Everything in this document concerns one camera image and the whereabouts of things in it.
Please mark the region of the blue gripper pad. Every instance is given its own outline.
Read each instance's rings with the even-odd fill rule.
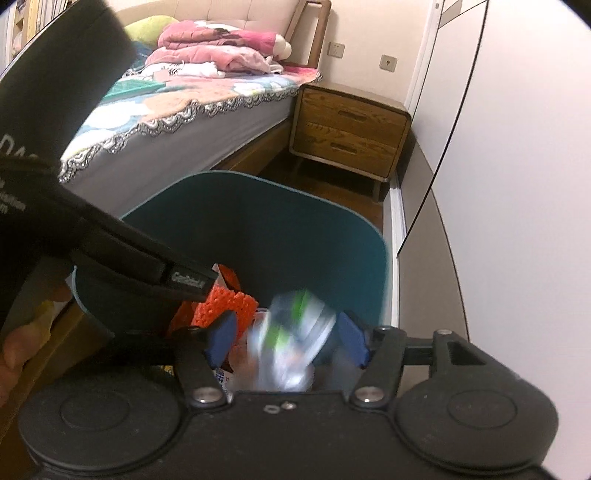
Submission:
[[[207,328],[205,357],[211,368],[222,366],[238,334],[236,312],[226,310]]]
[[[367,366],[369,349],[365,344],[365,333],[357,316],[351,312],[340,312],[336,318],[336,327],[341,344],[349,358],[357,367]]]

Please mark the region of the bed frame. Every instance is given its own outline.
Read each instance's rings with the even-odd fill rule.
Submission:
[[[275,30],[291,41],[300,25],[304,10],[309,5],[318,5],[319,15],[310,47],[307,67],[318,68],[324,35],[329,21],[330,0],[110,0],[123,25],[129,25],[151,15],[170,15],[178,20],[204,18],[216,23],[225,23],[251,30]],[[281,6],[287,13],[281,12]],[[271,11],[273,18],[264,18],[261,11]],[[222,160],[215,170],[232,170],[258,175],[265,166],[289,144],[293,117],[289,117],[249,144]]]

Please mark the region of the white wall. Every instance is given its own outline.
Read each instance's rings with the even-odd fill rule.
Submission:
[[[470,338],[555,402],[563,480],[591,475],[590,51],[559,0],[490,0],[433,187]]]
[[[324,77],[404,102],[431,0],[333,0],[332,3],[320,60]],[[302,22],[307,28],[294,39],[292,60],[302,60],[301,52],[309,50],[311,31],[316,26],[314,10],[307,7],[304,12]],[[345,44],[342,59],[326,54],[330,41]],[[394,73],[379,68],[383,54],[398,59]]]

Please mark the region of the green pillow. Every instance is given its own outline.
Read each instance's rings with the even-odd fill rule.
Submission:
[[[133,22],[125,27],[125,31],[133,41],[142,42],[152,48],[158,48],[158,38],[166,27],[171,23],[176,23],[173,17],[168,15],[154,15]]]

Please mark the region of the wooden nightstand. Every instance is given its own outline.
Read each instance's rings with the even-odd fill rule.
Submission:
[[[337,83],[304,85],[298,95],[290,151],[374,179],[394,173],[411,118],[395,100]]]

